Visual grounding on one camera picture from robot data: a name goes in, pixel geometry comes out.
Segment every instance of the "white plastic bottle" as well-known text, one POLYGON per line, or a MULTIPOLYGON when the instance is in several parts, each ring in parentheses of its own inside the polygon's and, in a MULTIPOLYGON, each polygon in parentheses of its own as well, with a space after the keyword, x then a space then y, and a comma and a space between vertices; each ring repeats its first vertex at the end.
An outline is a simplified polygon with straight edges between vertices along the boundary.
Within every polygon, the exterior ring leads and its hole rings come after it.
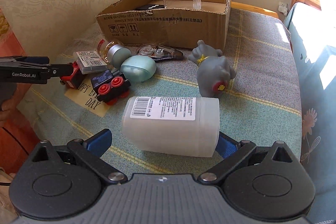
POLYGON ((219 100, 188 97, 131 97, 122 133, 138 149, 212 157, 219 137, 219 100))

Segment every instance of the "human hand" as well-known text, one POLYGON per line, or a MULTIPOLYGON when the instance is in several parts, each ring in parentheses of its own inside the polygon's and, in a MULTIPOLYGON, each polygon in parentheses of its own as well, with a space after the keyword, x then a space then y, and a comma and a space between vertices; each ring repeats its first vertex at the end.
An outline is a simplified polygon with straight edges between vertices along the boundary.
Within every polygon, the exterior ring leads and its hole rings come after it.
POLYGON ((30 86, 31 84, 18 83, 12 98, 2 103, 0 111, 0 127, 3 127, 5 121, 10 118, 11 114, 25 96, 30 86))

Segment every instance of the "plaid tablecloth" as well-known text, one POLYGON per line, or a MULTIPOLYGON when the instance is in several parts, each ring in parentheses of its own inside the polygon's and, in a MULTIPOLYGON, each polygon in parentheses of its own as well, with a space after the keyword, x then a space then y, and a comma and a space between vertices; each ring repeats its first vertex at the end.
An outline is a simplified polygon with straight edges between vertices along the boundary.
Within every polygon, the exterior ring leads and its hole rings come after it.
MULTIPOLYGON (((74 51, 95 49, 100 39, 100 28, 94 24, 82 37, 73 40, 57 61, 73 61, 74 51)), ((289 33, 282 22, 231 9, 224 55, 237 76, 219 97, 220 130, 238 141, 248 139, 259 146, 283 140, 299 158, 300 90, 289 33)), ((158 63, 150 80, 131 86, 130 96, 199 97, 196 69, 187 60, 158 63)), ((92 88, 85 89, 89 96, 92 88)), ((103 109, 99 116, 92 110, 93 101, 82 107, 65 96, 65 92, 59 79, 51 79, 47 85, 33 86, 19 105, 39 137, 54 145, 64 145, 73 138, 85 139, 109 128, 113 144, 102 159, 128 176, 136 172, 198 175, 221 161, 216 152, 212 158, 194 158, 140 151, 121 133, 120 121, 127 98, 103 109)))

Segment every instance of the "black triangular hole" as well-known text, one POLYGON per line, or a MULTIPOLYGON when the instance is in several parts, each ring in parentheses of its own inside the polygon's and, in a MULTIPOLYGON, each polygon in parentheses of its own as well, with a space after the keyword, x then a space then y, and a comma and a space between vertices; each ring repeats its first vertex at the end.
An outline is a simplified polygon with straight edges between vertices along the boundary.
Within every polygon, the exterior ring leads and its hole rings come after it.
POLYGON ((293 162, 286 149, 283 147, 278 147, 277 151, 273 156, 273 160, 282 162, 293 162))
POLYGON ((48 153, 45 147, 41 147, 33 158, 33 162, 48 160, 48 153))

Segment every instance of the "teal egg-shaped container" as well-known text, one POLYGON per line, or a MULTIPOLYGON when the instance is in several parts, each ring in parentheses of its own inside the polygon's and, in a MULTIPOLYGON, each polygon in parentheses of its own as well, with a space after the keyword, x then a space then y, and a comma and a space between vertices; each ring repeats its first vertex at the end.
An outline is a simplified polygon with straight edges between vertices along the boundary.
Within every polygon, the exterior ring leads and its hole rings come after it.
POLYGON ((131 82, 144 82, 156 71, 156 63, 149 56, 134 55, 124 61, 120 71, 131 82))

